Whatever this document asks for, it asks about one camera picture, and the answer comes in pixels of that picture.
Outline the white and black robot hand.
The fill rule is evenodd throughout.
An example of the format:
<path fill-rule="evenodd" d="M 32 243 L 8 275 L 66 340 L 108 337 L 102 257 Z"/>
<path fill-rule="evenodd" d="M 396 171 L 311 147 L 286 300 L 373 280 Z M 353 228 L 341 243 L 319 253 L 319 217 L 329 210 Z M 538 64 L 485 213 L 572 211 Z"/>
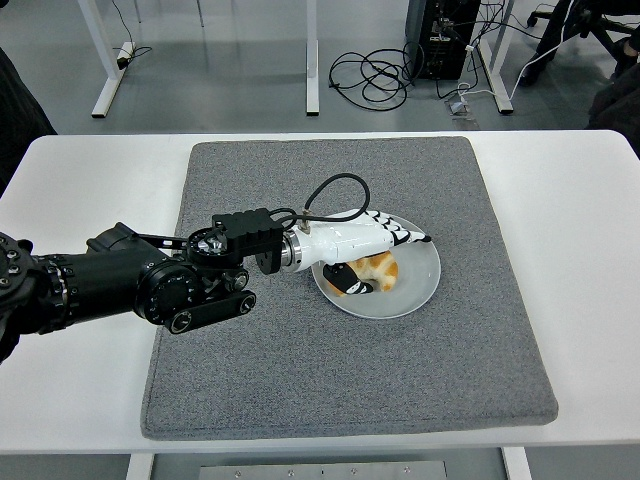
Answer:
<path fill-rule="evenodd" d="M 431 237 L 403 227 L 384 212 L 366 211 L 354 219 L 348 219 L 349 214 L 312 221 L 307 229 L 295 226 L 286 236 L 291 258 L 283 268 L 298 272 L 321 263 L 324 279 L 340 296 L 392 290 L 399 266 L 391 249 L 426 243 Z"/>

